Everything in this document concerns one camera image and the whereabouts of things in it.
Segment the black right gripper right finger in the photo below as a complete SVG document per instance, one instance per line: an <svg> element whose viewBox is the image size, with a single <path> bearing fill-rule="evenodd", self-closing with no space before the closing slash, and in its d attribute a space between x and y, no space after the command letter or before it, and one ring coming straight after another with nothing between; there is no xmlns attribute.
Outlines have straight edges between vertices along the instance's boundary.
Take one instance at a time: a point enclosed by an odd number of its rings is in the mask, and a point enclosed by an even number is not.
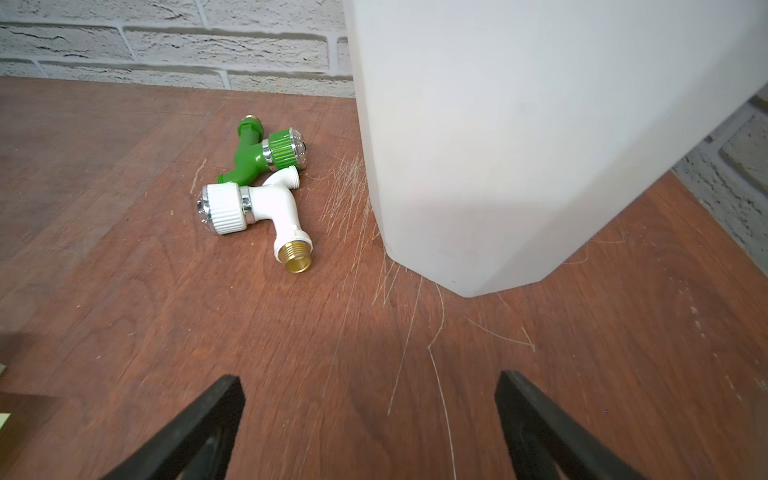
<svg viewBox="0 0 768 480"><path fill-rule="evenodd" d="M641 479L522 373L503 371L495 404L518 479Z"/></svg>

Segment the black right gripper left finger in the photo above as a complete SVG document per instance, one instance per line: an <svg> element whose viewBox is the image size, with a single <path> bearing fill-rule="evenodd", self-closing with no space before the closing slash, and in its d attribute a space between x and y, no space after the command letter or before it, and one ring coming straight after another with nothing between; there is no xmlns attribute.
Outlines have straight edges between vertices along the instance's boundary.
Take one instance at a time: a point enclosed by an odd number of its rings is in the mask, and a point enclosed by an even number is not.
<svg viewBox="0 0 768 480"><path fill-rule="evenodd" d="M224 375L106 479L223 479L245 406L240 378Z"/></svg>

